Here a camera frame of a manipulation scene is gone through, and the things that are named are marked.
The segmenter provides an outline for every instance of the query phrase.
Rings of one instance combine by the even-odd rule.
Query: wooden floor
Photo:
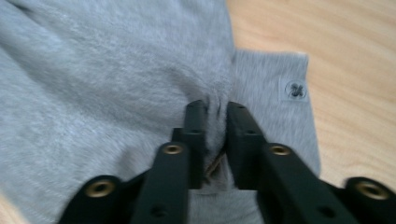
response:
[[[309,54],[321,178],[396,190],[396,2],[228,0],[235,45]],[[0,198],[0,223],[21,223]]]

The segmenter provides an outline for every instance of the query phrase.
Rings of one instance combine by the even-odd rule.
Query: wrinkled fabric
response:
[[[301,53],[235,49],[223,1],[0,0],[0,189],[31,223],[55,223],[87,180],[149,169],[195,100],[205,167],[236,101],[318,174],[308,93],[279,98],[279,80],[304,82],[306,67]],[[210,178],[190,192],[189,223],[262,222],[226,160]]]

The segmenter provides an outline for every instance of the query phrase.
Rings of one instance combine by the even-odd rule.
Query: screw hole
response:
[[[386,200],[389,197],[384,189],[368,181],[358,183],[356,188],[361,194],[371,199]]]
[[[191,130],[191,133],[201,133],[201,131],[194,129],[194,130]]]
[[[290,150],[285,147],[271,147],[271,150],[274,154],[279,156],[286,156],[290,154]]]
[[[109,180],[96,181],[89,185],[85,190],[85,194],[91,198],[101,198],[110,194],[115,185]]]
[[[181,151],[183,151],[183,148],[179,146],[168,146],[163,149],[163,152],[166,154],[178,154]]]
[[[335,217],[335,212],[328,206],[320,206],[318,207],[318,211],[324,216],[328,218]]]
[[[164,205],[157,204],[151,208],[151,215],[153,217],[161,218],[161,217],[166,217],[168,215],[168,212],[166,211]]]

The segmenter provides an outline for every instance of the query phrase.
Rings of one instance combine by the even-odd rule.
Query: small logo patch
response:
[[[279,101],[308,102],[306,83],[301,79],[281,78],[279,80]]]

